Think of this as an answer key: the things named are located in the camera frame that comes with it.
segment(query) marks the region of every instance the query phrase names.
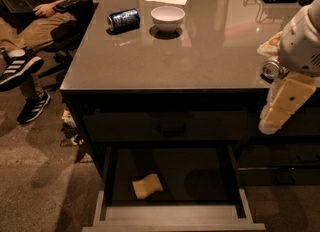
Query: pants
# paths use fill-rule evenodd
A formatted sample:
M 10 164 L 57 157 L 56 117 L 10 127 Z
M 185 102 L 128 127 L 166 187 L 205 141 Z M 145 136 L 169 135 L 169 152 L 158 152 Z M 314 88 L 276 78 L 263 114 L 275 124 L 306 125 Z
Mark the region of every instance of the pants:
M 0 48 L 8 52 L 27 47 L 35 52 L 54 42 L 53 32 L 61 25 L 75 23 L 76 18 L 70 13 L 55 13 L 49 18 L 39 18 L 31 22 L 20 33 L 0 17 Z M 37 74 L 31 74 L 20 86 L 27 99 L 41 99 L 43 89 Z

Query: beige sponge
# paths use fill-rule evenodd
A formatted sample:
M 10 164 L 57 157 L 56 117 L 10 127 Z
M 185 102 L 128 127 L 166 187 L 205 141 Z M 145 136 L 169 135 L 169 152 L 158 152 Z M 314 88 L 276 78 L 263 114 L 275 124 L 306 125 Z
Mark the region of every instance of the beige sponge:
M 154 192 L 163 191 L 157 174 L 152 173 L 142 180 L 132 182 L 134 192 L 138 199 L 145 199 Z
M 267 42 L 259 46 L 257 52 L 263 56 L 278 56 L 282 31 L 273 35 Z

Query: blue can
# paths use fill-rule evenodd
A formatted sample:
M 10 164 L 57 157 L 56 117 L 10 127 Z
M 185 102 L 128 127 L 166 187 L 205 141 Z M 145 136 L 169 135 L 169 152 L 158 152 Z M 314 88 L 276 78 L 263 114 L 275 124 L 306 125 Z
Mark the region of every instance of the blue can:
M 108 16 L 111 31 L 124 31 L 140 26 L 140 16 L 137 9 L 132 8 L 120 12 L 111 13 Z

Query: black sneaker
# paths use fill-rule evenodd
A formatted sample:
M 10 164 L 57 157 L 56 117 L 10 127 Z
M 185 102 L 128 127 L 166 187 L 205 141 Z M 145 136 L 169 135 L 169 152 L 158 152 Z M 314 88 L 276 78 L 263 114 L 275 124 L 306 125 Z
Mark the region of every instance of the black sneaker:
M 50 95 L 46 92 L 44 93 L 41 100 L 27 99 L 23 110 L 18 116 L 18 122 L 20 124 L 26 124 L 35 120 L 42 113 L 45 106 L 50 103 Z
M 8 53 L 10 62 L 0 76 L 0 92 L 9 91 L 26 80 L 28 74 L 37 72 L 43 60 L 31 50 L 18 49 Z

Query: drawer front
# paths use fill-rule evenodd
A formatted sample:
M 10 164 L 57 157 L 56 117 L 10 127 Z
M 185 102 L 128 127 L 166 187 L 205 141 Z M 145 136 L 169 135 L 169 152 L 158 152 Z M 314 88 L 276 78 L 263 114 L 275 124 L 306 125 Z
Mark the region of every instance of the drawer front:
M 83 123 L 92 142 L 239 140 L 248 133 L 244 111 L 95 113 Z

